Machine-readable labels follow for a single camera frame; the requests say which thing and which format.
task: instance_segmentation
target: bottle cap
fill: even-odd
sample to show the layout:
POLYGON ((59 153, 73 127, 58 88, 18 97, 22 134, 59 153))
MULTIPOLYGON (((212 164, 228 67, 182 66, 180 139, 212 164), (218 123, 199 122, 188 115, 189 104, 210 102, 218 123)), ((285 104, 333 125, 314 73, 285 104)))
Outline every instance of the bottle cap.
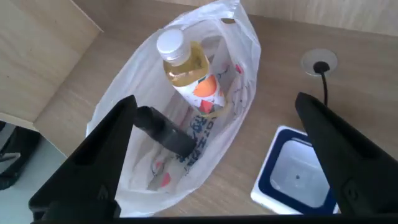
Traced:
POLYGON ((186 41, 180 29, 168 29, 163 32, 156 42, 160 56, 173 66, 187 61, 191 54, 189 41, 186 41))

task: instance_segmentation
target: plastic bottle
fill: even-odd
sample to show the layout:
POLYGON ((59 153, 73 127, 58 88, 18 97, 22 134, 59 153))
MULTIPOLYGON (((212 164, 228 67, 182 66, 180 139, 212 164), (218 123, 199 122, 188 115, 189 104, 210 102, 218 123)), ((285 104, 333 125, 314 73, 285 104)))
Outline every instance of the plastic bottle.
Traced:
POLYGON ((179 29, 169 29, 159 36, 156 47, 164 60, 167 78, 202 115, 225 106, 224 93, 198 42, 185 40, 179 29))

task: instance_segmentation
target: table surface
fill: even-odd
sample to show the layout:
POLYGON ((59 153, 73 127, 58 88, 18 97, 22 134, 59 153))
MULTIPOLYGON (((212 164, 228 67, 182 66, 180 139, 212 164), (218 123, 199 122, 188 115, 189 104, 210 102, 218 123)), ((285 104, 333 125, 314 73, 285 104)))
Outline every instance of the table surface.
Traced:
MULTIPOLYGON (((100 34, 35 121, 69 155, 84 139, 86 123, 103 93, 151 33, 192 10, 154 1, 131 1, 114 26, 100 34)), ((250 191, 277 127, 303 129, 294 108, 302 91, 323 98, 320 78, 300 68, 307 50, 327 48, 338 68, 327 78, 329 107, 398 158, 398 38, 250 16, 262 47, 257 92, 231 147, 198 190, 158 215, 270 214, 250 191)))

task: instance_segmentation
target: white plastic bag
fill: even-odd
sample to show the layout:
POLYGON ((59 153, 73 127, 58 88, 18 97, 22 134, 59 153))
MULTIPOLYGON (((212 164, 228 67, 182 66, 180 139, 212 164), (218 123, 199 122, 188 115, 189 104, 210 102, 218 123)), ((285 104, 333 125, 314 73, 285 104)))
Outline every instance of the white plastic bag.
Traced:
POLYGON ((202 44, 228 103, 217 118, 197 116, 165 76, 156 50, 163 30, 142 43, 97 104, 86 133, 119 100, 134 95, 139 106, 153 106, 186 130, 197 140, 197 148, 182 159, 134 127, 116 194, 122 217, 152 215, 199 188, 232 143, 256 92, 261 48, 238 0, 199 7, 164 29, 171 26, 178 26, 187 39, 202 44), (221 19, 234 19, 236 23, 221 19))

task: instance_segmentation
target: yellow liquid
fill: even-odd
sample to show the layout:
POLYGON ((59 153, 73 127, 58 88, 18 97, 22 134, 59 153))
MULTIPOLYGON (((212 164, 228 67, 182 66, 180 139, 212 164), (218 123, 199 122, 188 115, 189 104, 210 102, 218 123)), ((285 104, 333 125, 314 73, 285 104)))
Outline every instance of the yellow liquid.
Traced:
POLYGON ((173 86, 182 87, 203 78, 209 71, 209 62, 198 42, 191 42, 190 58, 179 66, 164 61, 164 70, 173 86))

